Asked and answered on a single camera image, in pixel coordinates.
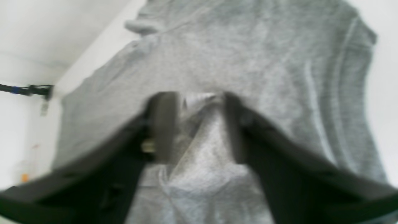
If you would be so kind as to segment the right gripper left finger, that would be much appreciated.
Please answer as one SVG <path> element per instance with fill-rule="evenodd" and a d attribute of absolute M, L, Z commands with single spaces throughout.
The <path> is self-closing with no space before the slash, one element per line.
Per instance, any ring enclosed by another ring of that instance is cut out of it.
<path fill-rule="evenodd" d="M 140 175 L 171 158 L 178 94 L 152 96 L 137 117 L 92 152 L 1 192 L 1 216 L 20 224 L 123 224 Z"/>

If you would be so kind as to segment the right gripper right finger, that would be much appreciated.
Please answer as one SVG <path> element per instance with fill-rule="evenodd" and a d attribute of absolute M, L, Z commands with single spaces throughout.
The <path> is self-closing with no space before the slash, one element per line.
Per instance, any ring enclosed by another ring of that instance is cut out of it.
<path fill-rule="evenodd" d="M 397 189 L 347 170 L 289 140 L 273 123 L 224 94 L 236 163 L 257 175 L 276 224 L 396 224 Z"/>

